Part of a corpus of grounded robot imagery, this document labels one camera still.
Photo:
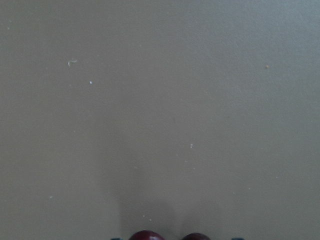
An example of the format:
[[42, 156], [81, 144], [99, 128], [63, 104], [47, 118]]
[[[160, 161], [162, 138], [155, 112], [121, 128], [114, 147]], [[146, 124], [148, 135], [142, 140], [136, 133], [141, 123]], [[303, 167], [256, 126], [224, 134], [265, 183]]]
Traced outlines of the dark red cherry pair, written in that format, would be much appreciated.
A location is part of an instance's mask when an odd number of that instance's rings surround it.
[[185, 236], [173, 233], [160, 234], [152, 230], [140, 230], [131, 235], [129, 240], [210, 240], [207, 235], [199, 232], [192, 232]]

